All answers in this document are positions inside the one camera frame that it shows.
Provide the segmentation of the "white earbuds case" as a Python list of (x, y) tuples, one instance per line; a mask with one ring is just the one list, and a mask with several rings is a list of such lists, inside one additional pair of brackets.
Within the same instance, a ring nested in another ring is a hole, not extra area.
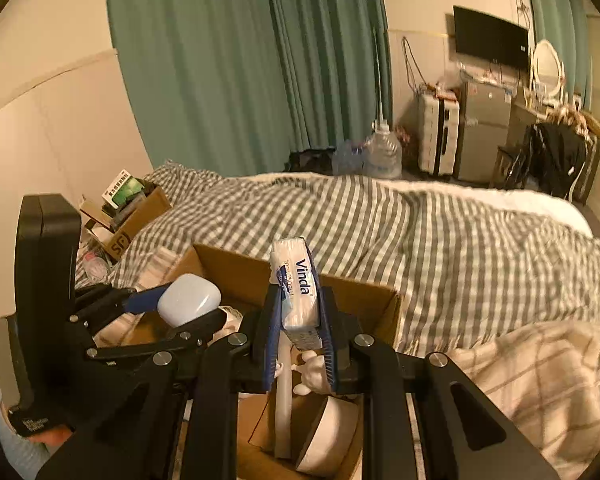
[(157, 311), (171, 327), (182, 326), (219, 307), (221, 292), (212, 282), (185, 273), (171, 283), (160, 296)]

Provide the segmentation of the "Vinda tissue pack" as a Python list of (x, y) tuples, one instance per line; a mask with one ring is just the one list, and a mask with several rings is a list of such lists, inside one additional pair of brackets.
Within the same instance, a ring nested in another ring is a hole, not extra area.
[(284, 238), (272, 244), (272, 279), (280, 290), (280, 322), (300, 351), (323, 348), (320, 328), (320, 279), (311, 252), (302, 237)]

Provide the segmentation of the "white cloth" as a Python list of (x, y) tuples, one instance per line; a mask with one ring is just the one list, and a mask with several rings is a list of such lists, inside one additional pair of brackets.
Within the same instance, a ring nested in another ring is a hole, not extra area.
[(210, 326), (213, 330), (212, 341), (218, 341), (230, 334), (237, 333), (242, 325), (242, 312), (229, 306), (219, 306), (209, 312)]

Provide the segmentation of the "small cluttered cardboard box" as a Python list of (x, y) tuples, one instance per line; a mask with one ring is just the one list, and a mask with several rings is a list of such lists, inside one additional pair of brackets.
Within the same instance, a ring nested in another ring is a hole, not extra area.
[(86, 217), (86, 232), (110, 260), (118, 262), (133, 238), (170, 208), (160, 185), (121, 170), (100, 200), (84, 196), (79, 211)]

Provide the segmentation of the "green checked bedsheet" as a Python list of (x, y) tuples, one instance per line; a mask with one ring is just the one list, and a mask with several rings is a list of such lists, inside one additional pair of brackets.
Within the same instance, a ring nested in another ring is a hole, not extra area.
[(398, 191), (363, 176), (226, 178), (167, 162), (149, 175), (170, 209), (108, 274), (134, 285), (152, 254), (195, 244), (266, 259), (301, 237), (322, 273), (402, 298), (400, 350), (467, 348), (540, 321), (600, 326), (600, 239), (544, 214), (442, 191)]

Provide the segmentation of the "large clear water jug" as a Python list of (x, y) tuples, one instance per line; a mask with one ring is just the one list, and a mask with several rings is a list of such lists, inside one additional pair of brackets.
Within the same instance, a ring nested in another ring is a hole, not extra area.
[(365, 141), (363, 169), (366, 176), (380, 180), (396, 180), (402, 174), (402, 145), (389, 127), (382, 102)]

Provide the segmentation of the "white suitcase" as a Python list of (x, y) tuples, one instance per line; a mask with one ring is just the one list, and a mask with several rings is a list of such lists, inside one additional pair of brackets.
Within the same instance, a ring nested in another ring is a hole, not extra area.
[(418, 166), (426, 174), (450, 176), (454, 172), (460, 103), (423, 93), (418, 97)]

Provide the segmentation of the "green curtain left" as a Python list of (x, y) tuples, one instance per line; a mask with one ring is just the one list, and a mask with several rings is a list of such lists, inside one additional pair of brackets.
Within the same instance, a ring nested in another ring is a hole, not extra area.
[(106, 1), (154, 165), (279, 171), (392, 115), (384, 0)]

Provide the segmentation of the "green curtain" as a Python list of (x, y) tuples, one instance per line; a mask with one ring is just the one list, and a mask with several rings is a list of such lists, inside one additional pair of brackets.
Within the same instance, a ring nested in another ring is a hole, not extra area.
[(588, 21), (583, 0), (531, 0), (534, 36), (546, 39), (565, 65), (569, 94), (579, 93), (583, 106), (591, 106), (591, 57)]
[(384, 0), (106, 1), (154, 165), (279, 171), (392, 115)]

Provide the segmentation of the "silver mini fridge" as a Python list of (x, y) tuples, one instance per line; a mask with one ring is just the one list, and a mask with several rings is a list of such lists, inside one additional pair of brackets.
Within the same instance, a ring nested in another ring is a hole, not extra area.
[(504, 88), (465, 81), (460, 90), (460, 136), (454, 177), (488, 184), (498, 148), (506, 144), (512, 96)]

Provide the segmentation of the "black clothes on chair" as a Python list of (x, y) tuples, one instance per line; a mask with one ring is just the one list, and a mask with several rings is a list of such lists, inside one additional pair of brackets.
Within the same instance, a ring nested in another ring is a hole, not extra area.
[(585, 204), (600, 163), (600, 138), (577, 128), (537, 122), (516, 145), (500, 146), (490, 185), (540, 191)]

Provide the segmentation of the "white oval vanity mirror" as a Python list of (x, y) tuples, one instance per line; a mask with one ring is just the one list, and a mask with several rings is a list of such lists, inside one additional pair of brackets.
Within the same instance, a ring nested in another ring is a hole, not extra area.
[(531, 60), (532, 89), (544, 99), (561, 100), (566, 82), (565, 66), (557, 50), (547, 40), (540, 40)]

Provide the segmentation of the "green curtain right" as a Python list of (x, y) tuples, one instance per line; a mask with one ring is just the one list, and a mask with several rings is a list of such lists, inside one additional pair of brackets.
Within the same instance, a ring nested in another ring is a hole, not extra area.
[(546, 39), (565, 65), (569, 94), (579, 93), (583, 106), (591, 106), (591, 57), (588, 21), (583, 0), (531, 0), (534, 36)]

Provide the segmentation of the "black wall television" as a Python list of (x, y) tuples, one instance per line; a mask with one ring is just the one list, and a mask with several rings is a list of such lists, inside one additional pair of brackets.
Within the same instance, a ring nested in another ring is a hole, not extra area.
[(455, 50), (492, 64), (528, 70), (528, 29), (464, 6), (453, 6)]

